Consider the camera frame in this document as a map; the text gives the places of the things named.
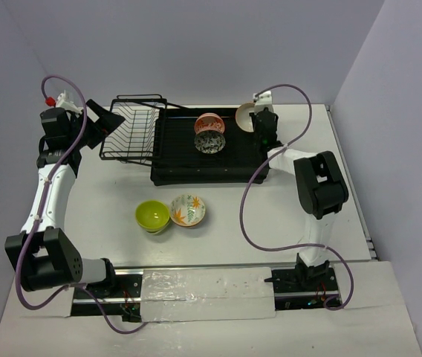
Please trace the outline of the white bowl pink rim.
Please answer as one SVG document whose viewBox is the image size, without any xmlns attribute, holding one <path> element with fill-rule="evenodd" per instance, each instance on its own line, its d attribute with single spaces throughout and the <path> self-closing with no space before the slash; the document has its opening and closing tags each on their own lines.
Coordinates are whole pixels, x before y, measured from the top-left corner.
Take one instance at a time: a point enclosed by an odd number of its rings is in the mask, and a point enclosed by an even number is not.
<svg viewBox="0 0 422 357">
<path fill-rule="evenodd" d="M 244 132 L 254 132 L 251 115 L 254 113 L 254 103 L 244 103 L 240 105 L 235 114 L 236 124 Z"/>
</svg>

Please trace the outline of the orange floral bowl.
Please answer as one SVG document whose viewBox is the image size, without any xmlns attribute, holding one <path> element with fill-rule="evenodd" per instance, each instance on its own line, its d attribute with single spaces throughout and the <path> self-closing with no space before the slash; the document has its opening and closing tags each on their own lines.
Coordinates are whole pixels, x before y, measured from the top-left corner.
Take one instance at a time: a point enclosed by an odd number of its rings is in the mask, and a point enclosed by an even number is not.
<svg viewBox="0 0 422 357">
<path fill-rule="evenodd" d="M 225 124 L 219 115 L 214 113 L 204 113 L 195 121 L 194 130 L 196 135 L 209 130 L 223 134 L 225 131 Z"/>
</svg>

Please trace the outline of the black leaf pattern bowl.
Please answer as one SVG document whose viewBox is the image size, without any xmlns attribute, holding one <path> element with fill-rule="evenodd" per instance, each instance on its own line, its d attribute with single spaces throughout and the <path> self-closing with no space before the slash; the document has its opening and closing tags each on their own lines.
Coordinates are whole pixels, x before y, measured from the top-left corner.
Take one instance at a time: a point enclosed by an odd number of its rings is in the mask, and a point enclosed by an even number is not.
<svg viewBox="0 0 422 357">
<path fill-rule="evenodd" d="M 195 136 L 194 145 L 199 152 L 212 155 L 223 150 L 226 139 L 219 131 L 207 130 Z"/>
</svg>

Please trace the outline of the leaf pattern white bowl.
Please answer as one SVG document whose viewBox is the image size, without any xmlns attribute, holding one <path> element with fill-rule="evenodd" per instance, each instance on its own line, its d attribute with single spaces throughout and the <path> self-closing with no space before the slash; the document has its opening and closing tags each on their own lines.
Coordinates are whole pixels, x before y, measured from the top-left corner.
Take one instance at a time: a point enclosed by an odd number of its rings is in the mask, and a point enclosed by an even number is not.
<svg viewBox="0 0 422 357">
<path fill-rule="evenodd" d="M 191 228 L 204 220 L 207 209 L 201 197 L 186 193 L 171 201 L 169 212 L 176 225 Z"/>
</svg>

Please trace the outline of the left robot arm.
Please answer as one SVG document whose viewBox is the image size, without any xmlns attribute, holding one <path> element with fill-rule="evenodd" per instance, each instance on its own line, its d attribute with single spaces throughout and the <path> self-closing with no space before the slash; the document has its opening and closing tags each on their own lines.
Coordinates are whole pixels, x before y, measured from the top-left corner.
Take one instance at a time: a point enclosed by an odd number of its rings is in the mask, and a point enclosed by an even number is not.
<svg viewBox="0 0 422 357">
<path fill-rule="evenodd" d="M 5 242 L 5 251 L 27 292 L 74 284 L 91 284 L 107 297 L 118 287 L 110 260 L 81 257 L 64 232 L 68 197 L 77 179 L 83 147 L 95 148 L 124 118 L 88 100 L 97 120 L 84 117 L 73 104 L 49 108 L 40 115 L 45 134 L 39 141 L 38 187 L 19 234 Z"/>
</svg>

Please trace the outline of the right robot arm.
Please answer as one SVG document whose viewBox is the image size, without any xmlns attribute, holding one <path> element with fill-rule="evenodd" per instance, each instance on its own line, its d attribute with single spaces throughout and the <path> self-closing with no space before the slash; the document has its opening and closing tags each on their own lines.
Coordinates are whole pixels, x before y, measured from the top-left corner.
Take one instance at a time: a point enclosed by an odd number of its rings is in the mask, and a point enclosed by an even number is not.
<svg viewBox="0 0 422 357">
<path fill-rule="evenodd" d="M 264 109 L 250 114 L 258 148 L 267 153 L 265 165 L 291 174 L 297 198 L 305 213 L 305 228 L 296 244 L 296 266 L 290 279 L 305 291 L 315 289 L 328 274 L 324 250 L 331 238 L 336 215 L 348 201 L 348 188 L 331 151 L 320 153 L 291 149 L 277 140 L 277 114 Z"/>
</svg>

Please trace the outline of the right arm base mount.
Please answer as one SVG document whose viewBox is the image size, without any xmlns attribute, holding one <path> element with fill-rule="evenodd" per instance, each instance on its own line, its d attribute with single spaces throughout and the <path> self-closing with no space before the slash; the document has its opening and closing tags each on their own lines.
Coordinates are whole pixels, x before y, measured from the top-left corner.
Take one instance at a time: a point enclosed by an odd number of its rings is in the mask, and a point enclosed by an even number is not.
<svg viewBox="0 0 422 357">
<path fill-rule="evenodd" d="M 276 268 L 264 282 L 273 286 L 276 311 L 339 308 L 342 305 L 333 268 L 305 283 L 297 281 L 295 268 Z"/>
</svg>

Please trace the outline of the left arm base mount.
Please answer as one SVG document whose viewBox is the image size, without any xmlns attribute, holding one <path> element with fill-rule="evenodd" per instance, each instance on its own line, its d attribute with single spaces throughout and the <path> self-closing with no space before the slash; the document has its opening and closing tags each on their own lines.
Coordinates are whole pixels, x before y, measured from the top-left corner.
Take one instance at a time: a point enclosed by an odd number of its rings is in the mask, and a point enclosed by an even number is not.
<svg viewBox="0 0 422 357">
<path fill-rule="evenodd" d="M 140 314 L 143 271 L 137 269 L 118 269 L 113 285 L 87 285 L 75 288 L 71 304 L 71 317 L 101 316 L 104 312 L 112 317 L 120 317 L 122 322 L 141 323 Z"/>
</svg>

